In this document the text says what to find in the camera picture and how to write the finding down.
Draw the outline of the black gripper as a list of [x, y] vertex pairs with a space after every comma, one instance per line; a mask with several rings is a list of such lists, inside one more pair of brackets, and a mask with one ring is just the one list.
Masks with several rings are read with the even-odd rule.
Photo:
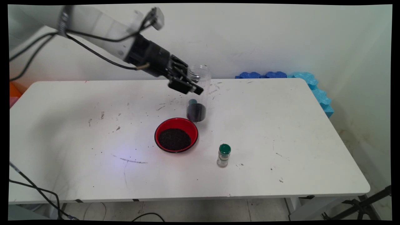
[[158, 44], [146, 39], [141, 34], [137, 35], [125, 57], [125, 62], [136, 67], [149, 66], [142, 70], [154, 77], [172, 77], [169, 80], [169, 88], [182, 94], [194, 93], [201, 95], [204, 91], [197, 85], [199, 76], [192, 71], [188, 64]]

